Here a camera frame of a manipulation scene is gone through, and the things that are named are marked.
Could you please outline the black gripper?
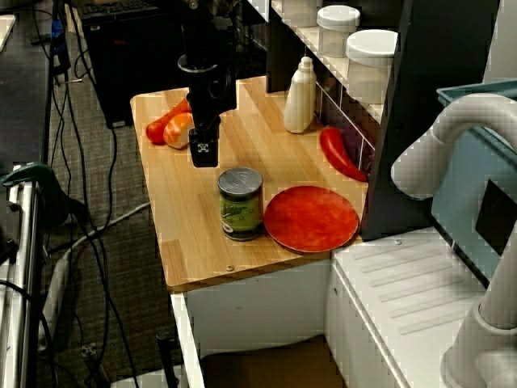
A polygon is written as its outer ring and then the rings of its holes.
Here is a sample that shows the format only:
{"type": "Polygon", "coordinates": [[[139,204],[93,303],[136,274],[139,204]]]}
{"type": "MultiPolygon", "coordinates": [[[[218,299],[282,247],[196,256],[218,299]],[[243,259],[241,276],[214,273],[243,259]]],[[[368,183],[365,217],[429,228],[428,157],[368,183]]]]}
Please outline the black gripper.
{"type": "Polygon", "coordinates": [[[188,134],[192,163],[196,168],[217,167],[220,115],[237,107],[233,70],[228,66],[195,70],[187,101],[195,124],[188,134]]]}

